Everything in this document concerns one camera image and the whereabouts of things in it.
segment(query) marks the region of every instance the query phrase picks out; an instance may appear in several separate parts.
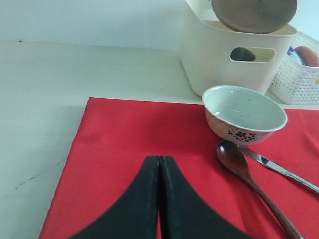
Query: bowl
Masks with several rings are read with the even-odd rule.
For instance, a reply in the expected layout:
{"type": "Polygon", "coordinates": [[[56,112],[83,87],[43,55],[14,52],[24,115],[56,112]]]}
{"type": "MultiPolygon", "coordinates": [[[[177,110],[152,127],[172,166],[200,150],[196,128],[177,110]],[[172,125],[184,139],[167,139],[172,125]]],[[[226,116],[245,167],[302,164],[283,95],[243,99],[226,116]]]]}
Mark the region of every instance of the bowl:
{"type": "Polygon", "coordinates": [[[269,97],[238,86],[216,86],[202,96],[209,127],[238,145],[260,143],[285,127],[284,109],[269,97]]]}

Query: white plastic basket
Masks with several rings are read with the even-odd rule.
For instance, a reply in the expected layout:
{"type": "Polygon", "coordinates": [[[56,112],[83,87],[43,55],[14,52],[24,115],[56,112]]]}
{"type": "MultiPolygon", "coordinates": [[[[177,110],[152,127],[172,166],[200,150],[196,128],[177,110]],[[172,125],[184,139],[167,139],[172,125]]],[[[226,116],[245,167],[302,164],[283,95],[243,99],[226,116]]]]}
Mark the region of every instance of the white plastic basket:
{"type": "Polygon", "coordinates": [[[186,0],[180,58],[192,89],[234,85],[265,94],[297,31],[290,25],[270,34],[235,32],[216,17],[210,0],[186,0]],[[237,47],[255,49],[258,62],[233,61],[237,47]],[[267,60],[267,52],[272,56],[267,60]]]}
{"type": "MultiPolygon", "coordinates": [[[[319,55],[319,42],[301,32],[298,32],[291,46],[306,46],[319,55]]],[[[304,66],[285,56],[269,90],[289,105],[318,104],[319,67],[304,66]]]]}

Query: red cloth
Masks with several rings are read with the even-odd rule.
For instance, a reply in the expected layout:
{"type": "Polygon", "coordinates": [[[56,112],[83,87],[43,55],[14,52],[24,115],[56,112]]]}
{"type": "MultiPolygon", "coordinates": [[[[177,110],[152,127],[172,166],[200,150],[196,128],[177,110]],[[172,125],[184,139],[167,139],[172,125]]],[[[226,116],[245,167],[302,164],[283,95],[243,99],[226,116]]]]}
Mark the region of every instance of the red cloth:
{"type": "MultiPolygon", "coordinates": [[[[319,185],[319,111],[287,113],[283,130],[251,148],[319,185]]],[[[67,238],[98,218],[147,155],[175,157],[198,194],[239,229],[258,239],[286,238],[257,194],[217,161],[219,141],[203,105],[90,98],[40,239],[67,238]]],[[[304,236],[318,239],[319,197],[247,161],[261,188],[304,236]]]]}

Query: white table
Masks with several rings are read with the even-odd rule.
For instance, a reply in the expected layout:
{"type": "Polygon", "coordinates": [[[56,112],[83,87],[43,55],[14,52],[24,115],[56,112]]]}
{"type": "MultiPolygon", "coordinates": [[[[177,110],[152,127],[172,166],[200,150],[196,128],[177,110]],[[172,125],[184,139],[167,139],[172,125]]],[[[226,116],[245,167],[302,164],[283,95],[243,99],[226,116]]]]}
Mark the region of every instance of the white table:
{"type": "Polygon", "coordinates": [[[201,104],[172,51],[0,42],[0,82],[1,239],[38,237],[90,96],[201,104]]]}

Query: knife blade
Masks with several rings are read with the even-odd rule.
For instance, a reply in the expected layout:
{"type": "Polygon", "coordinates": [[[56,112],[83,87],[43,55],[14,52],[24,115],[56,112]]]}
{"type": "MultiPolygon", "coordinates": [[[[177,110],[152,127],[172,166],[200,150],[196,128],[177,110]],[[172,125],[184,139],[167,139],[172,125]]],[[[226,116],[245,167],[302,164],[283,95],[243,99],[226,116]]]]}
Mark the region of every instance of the knife blade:
{"type": "Polygon", "coordinates": [[[299,177],[298,175],[288,171],[287,169],[279,166],[278,164],[270,161],[269,159],[267,159],[266,157],[256,153],[255,151],[246,148],[244,146],[238,146],[238,149],[247,157],[251,158],[252,160],[260,163],[261,165],[263,165],[266,168],[269,168],[275,172],[278,172],[282,175],[284,175],[285,177],[291,178],[293,180],[295,180],[296,182],[302,184],[303,186],[306,186],[307,189],[312,190],[313,192],[315,192],[317,195],[319,195],[319,187],[317,187],[316,185],[306,181],[305,179],[299,177]]]}

